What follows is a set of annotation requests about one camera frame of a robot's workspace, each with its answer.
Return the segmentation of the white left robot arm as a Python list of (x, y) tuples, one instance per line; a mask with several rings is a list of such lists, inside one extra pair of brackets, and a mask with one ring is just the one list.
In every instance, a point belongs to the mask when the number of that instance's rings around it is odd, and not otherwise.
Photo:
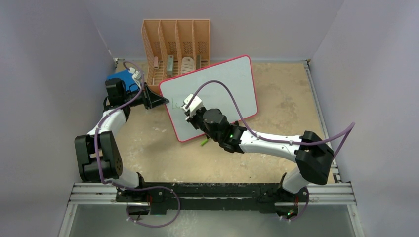
[(79, 175), (83, 182), (128, 189), (128, 196), (141, 202), (147, 197), (147, 188), (141, 174), (123, 166), (115, 135), (128, 121), (132, 107), (143, 105), (153, 109), (169, 100), (153, 92), (144, 82), (135, 91), (127, 90), (120, 78), (107, 80), (105, 86), (108, 95), (103, 103), (102, 118), (86, 135), (74, 140)]

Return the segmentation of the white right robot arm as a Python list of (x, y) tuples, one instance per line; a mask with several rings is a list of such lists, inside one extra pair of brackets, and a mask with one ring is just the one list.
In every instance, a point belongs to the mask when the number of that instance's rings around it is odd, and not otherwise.
[(230, 123), (219, 109), (202, 107), (195, 112), (185, 111), (186, 121), (196, 130), (230, 153), (259, 153), (285, 158), (296, 163), (296, 168), (283, 175), (277, 188), (280, 199), (289, 201), (308, 184), (325, 185), (329, 178), (334, 151), (312, 131), (301, 136), (280, 136), (260, 132), (251, 133), (236, 121)]

